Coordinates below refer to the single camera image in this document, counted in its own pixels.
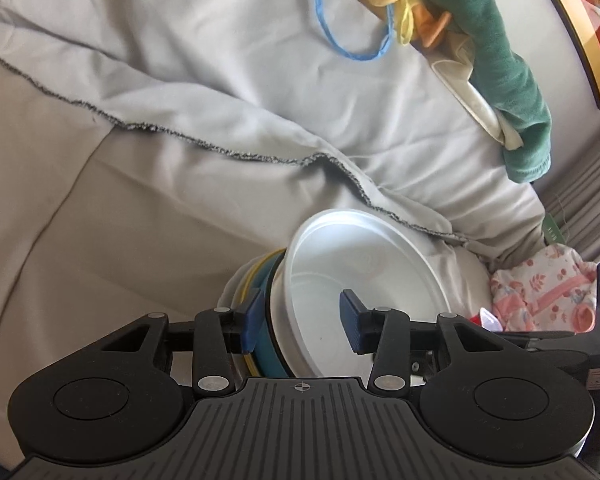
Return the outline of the blue elastic loop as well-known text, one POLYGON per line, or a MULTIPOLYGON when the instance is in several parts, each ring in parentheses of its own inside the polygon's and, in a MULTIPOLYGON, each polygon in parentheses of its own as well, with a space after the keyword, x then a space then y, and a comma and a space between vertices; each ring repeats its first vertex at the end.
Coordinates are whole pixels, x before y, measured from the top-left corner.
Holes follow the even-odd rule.
POLYGON ((375 18, 360 0, 312 0, 314 18, 329 47, 354 62, 379 60, 396 39, 391 26, 394 5, 388 18, 375 18))

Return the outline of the pink patterned baby cloth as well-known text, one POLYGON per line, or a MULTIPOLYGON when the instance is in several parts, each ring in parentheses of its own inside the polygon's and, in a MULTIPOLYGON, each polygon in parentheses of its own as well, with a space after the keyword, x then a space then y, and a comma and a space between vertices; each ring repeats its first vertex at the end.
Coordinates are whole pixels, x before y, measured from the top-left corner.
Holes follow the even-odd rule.
POLYGON ((492 312, 506 332, 587 333, 596 323, 597 268, 550 245, 490 279, 492 312))

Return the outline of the yellow rimmed white plate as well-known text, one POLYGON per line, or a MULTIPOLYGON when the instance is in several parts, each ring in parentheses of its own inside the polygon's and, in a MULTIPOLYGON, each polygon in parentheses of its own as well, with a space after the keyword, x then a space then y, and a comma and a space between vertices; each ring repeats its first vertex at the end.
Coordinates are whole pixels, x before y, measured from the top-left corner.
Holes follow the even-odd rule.
MULTIPOLYGON (((283 255, 283 249, 254 258, 241 266, 225 285, 218 307, 235 310, 248 297, 250 290, 259 287, 268 272, 271 271, 275 259, 283 255)), ((260 368, 254 356, 248 354, 232 354, 230 356, 236 375, 240 380, 248 377, 259 377, 260 368)))

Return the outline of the yellow elastic loop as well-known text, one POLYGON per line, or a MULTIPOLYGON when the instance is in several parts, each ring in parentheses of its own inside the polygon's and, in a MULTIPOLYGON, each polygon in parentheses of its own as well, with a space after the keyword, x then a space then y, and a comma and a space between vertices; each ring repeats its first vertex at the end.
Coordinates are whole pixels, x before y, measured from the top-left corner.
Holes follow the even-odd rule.
POLYGON ((396 33, 401 46, 409 44, 414 37, 415 19, 413 6, 416 0, 379 0, 379 6, 386 10, 388 23, 396 33))

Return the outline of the grey sofa cover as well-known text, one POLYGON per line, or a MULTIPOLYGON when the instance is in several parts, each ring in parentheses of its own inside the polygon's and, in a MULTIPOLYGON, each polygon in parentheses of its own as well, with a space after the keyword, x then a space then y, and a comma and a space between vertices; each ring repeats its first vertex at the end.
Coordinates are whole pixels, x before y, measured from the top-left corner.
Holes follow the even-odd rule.
POLYGON ((0 0, 0 465, 23 379, 213 306, 332 208, 391 221, 457 311, 543 244, 534 189, 419 52, 347 60, 311 0, 0 0))

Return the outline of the white plastic bowl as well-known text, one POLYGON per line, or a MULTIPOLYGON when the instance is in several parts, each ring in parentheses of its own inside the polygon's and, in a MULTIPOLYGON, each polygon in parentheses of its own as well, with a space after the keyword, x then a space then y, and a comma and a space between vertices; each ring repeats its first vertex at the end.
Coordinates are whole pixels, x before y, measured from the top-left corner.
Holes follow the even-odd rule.
POLYGON ((284 372, 296 377, 367 379, 373 359, 350 347, 339 296, 432 322, 449 311, 434 270, 387 221, 354 209, 316 214, 294 234, 273 276, 268 328, 284 372))

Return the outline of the green towel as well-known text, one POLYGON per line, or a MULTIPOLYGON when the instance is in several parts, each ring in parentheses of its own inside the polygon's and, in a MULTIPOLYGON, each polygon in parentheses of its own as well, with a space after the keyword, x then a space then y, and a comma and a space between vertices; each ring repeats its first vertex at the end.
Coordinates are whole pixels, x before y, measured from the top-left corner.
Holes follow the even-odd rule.
POLYGON ((504 150, 510 180, 531 183, 550 169, 552 118, 526 61, 514 52, 495 0, 426 0, 452 14, 475 48, 471 84, 521 137, 504 150))

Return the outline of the blue enamel bowl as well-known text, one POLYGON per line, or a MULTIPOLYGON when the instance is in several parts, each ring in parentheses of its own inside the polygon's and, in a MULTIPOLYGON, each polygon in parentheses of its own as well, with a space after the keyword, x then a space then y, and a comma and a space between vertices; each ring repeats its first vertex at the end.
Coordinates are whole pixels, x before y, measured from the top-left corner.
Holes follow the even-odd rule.
POLYGON ((282 249, 270 255, 257 273, 260 291, 264 295, 264 321, 254 347, 254 362, 257 363, 260 375, 267 378, 291 378, 294 376, 276 340, 271 318, 271 294, 276 271, 283 261, 286 250, 282 249))

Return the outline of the cream cloth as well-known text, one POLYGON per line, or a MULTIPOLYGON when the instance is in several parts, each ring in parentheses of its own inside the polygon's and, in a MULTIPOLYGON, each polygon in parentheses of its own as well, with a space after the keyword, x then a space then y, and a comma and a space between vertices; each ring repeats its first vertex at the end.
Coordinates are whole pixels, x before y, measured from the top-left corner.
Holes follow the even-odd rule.
POLYGON ((471 39, 459 32, 447 32, 441 44, 425 52, 429 66, 468 111, 476 123, 507 151, 524 146, 520 134, 504 115, 493 108, 470 82, 474 72, 475 48, 471 39))

